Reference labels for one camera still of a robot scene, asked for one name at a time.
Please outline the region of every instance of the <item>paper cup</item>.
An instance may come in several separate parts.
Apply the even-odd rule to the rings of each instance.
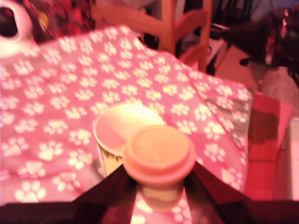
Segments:
[[[93,134],[99,146],[104,177],[122,164],[124,145],[131,135],[149,125],[164,125],[164,121],[154,110],[143,105],[114,106],[96,120]]]
[[[170,126],[148,126],[128,140],[123,152],[126,172],[140,184],[154,210],[170,210],[181,199],[184,179],[195,165],[191,140]]]

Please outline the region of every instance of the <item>white object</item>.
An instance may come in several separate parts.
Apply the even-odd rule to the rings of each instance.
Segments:
[[[123,165],[140,184],[144,201],[154,210],[174,208],[181,199],[184,179],[195,165],[191,140],[170,126],[148,126],[126,144]]]
[[[0,36],[0,58],[11,57],[36,46],[32,37],[33,24],[25,8],[10,0],[1,0],[0,6],[13,11],[18,29],[13,37]]]
[[[124,145],[131,135],[149,125],[164,125],[164,121],[156,111],[143,105],[114,106],[97,119],[93,130],[95,139],[99,146],[113,155],[107,156],[99,150],[104,177],[122,164],[119,157],[122,157]]]

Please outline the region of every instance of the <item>plastic lid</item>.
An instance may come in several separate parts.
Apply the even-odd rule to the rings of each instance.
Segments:
[[[127,173],[147,184],[165,184],[184,179],[195,164],[191,140],[170,126],[148,126],[128,141],[123,154]]]

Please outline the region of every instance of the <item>pink tablecloth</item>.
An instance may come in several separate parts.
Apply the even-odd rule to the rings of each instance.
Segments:
[[[248,125],[251,96],[240,84],[145,48],[126,27],[65,37],[2,60],[1,203],[70,201],[88,190],[89,165],[98,157],[93,122],[118,103],[158,110],[189,135],[200,164],[242,189],[247,138],[234,121]],[[149,215],[139,198],[132,222]],[[190,223],[185,197],[159,220]]]

